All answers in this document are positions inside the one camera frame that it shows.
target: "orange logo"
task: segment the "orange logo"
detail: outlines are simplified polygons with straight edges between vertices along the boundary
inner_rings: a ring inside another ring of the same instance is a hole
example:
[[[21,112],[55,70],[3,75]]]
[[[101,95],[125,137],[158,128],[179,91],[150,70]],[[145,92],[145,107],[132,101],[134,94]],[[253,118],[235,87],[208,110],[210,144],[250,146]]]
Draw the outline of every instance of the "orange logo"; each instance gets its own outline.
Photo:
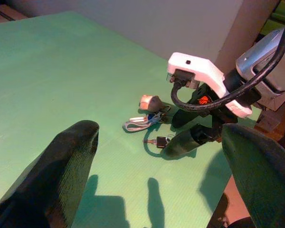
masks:
[[[205,104],[210,102],[210,100],[207,96],[203,96],[201,99],[198,99],[198,101],[199,101],[199,104],[201,104],[201,105],[205,105]]]

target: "white wall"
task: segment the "white wall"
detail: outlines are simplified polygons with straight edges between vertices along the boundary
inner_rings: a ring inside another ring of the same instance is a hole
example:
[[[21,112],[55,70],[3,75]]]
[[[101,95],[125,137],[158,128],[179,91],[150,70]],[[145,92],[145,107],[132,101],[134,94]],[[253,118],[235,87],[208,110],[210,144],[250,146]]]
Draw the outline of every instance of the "white wall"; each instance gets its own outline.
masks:
[[[243,1],[7,0],[27,16],[76,11],[166,59],[179,51],[213,62]]]

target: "green table surface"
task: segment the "green table surface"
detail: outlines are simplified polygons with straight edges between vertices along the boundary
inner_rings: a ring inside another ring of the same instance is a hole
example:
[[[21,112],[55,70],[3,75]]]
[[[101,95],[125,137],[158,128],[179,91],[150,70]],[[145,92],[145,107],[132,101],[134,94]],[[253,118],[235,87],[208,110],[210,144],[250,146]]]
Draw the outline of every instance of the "green table surface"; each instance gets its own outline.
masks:
[[[57,133],[88,119],[100,125],[99,145],[73,228],[206,227],[231,175],[221,144],[166,160],[142,140],[175,134],[169,124],[122,129],[143,115],[143,94],[171,104],[166,67],[72,12],[0,24],[0,198]],[[253,126],[258,115],[241,123]]]

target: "key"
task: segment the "key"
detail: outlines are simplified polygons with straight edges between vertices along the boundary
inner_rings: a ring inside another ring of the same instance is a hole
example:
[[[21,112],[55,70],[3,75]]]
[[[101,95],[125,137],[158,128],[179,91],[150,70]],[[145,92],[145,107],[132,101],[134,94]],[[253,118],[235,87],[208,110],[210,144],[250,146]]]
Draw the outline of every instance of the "key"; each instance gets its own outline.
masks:
[[[157,148],[165,148],[170,140],[167,137],[156,137],[156,139],[143,140],[144,143],[151,143]]]

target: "black tube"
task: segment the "black tube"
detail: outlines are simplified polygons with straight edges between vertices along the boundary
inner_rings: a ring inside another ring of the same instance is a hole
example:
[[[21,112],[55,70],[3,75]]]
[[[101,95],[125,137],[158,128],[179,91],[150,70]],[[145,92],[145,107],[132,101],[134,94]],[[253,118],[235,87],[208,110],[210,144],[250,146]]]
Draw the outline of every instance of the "black tube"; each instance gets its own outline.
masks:
[[[229,103],[230,101],[238,99],[245,92],[247,92],[248,90],[255,87],[258,83],[260,83],[276,67],[276,65],[280,62],[281,58],[283,57],[284,53],[285,53],[285,29],[283,31],[282,37],[280,39],[279,45],[277,46],[274,56],[270,59],[270,61],[266,64],[266,66],[262,70],[260,70],[256,74],[256,76],[254,76],[244,85],[234,90],[227,96],[222,97],[214,102],[210,102],[209,104],[203,104],[203,105],[187,104],[182,102],[177,97],[177,91],[182,87],[182,82],[179,80],[175,80],[173,88],[171,90],[171,99],[179,108],[187,112],[203,112],[220,108],[223,105]]]

